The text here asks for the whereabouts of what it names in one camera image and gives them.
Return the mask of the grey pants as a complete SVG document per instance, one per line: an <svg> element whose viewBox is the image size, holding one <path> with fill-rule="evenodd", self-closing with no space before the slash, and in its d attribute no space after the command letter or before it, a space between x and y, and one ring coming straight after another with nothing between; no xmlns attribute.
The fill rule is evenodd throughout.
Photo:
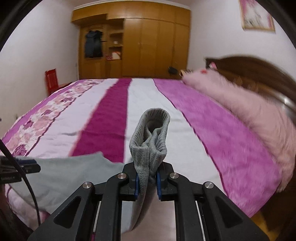
<svg viewBox="0 0 296 241"><path fill-rule="evenodd" d="M164 109L146 110L130 139L131 161L139 177L136 202L124 204L121 231L129 232L143 220L156 192L156 171L167 154L166 136L170 115ZM52 159L37 159L40 173L30 174L39 209L53 213L83 182L107 181L123 170L123 163L113 163L102 152Z"/></svg>

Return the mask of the pink striped bedspread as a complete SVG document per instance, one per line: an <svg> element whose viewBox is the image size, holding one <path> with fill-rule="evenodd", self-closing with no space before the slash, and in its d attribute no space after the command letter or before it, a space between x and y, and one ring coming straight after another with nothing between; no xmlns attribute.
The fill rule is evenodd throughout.
<svg viewBox="0 0 296 241"><path fill-rule="evenodd" d="M175 240L172 202L147 179L161 161L190 181L213 182L247 216L276 191L281 174L257 135L209 97L177 80L87 79L55 92L3 137L15 156L35 158L29 182L41 216L83 182L101 183L135 162L140 200L125 202L127 240Z"/></svg>

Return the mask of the red box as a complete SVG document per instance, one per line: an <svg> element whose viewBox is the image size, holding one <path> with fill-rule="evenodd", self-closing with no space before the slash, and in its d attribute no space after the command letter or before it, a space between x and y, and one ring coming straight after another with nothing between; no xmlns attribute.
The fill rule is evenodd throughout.
<svg viewBox="0 0 296 241"><path fill-rule="evenodd" d="M58 79L57 79L57 74L55 69L48 70L45 72L45 80L46 80L48 95L51 95L53 92L59 89Z"/></svg>

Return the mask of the pink fluffy pillow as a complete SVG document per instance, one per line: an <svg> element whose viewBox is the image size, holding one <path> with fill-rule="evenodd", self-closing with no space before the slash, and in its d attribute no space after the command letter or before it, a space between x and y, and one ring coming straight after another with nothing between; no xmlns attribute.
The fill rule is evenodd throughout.
<svg viewBox="0 0 296 241"><path fill-rule="evenodd" d="M215 70L199 69L184 75L182 81L231 111L260 137L280 168L277 191L282 192L295 169L295 125L284 110Z"/></svg>

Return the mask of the small black speaker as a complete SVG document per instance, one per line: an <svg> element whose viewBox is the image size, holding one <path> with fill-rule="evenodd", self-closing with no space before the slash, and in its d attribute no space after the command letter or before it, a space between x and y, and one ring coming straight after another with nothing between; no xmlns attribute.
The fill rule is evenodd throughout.
<svg viewBox="0 0 296 241"><path fill-rule="evenodd" d="M169 75L177 75L178 74L178 70L176 68L173 68L172 66L170 66L168 68L168 73L169 73Z"/></svg>

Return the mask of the dark wooden headboard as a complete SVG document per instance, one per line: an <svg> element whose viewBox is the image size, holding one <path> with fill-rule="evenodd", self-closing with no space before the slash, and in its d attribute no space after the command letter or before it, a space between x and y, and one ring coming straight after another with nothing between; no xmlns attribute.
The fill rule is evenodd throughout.
<svg viewBox="0 0 296 241"><path fill-rule="evenodd" d="M227 80L278 104L295 123L295 80L273 64L251 56L205 58Z"/></svg>

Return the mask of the dark hanging jacket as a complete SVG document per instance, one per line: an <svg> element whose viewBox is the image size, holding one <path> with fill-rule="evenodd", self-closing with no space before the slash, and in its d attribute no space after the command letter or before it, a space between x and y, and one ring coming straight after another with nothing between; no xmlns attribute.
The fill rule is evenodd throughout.
<svg viewBox="0 0 296 241"><path fill-rule="evenodd" d="M103 33L99 30L89 31L85 35L85 58L102 58L102 35Z"/></svg>

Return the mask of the wooden wardrobe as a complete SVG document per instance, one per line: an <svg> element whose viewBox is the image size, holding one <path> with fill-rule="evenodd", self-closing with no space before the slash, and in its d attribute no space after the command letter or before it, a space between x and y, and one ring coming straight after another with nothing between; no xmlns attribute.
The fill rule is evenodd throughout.
<svg viewBox="0 0 296 241"><path fill-rule="evenodd" d="M153 1L111 1L75 9L80 28L78 69L81 79L156 77L188 64L191 12ZM99 30L102 58L85 58L85 35Z"/></svg>

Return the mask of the framed wedding photo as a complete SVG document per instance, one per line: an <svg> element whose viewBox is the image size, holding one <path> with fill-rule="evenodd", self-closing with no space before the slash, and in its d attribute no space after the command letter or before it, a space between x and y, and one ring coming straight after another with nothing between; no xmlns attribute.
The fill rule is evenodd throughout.
<svg viewBox="0 0 296 241"><path fill-rule="evenodd" d="M271 14L257 1L239 0L243 30L275 32Z"/></svg>

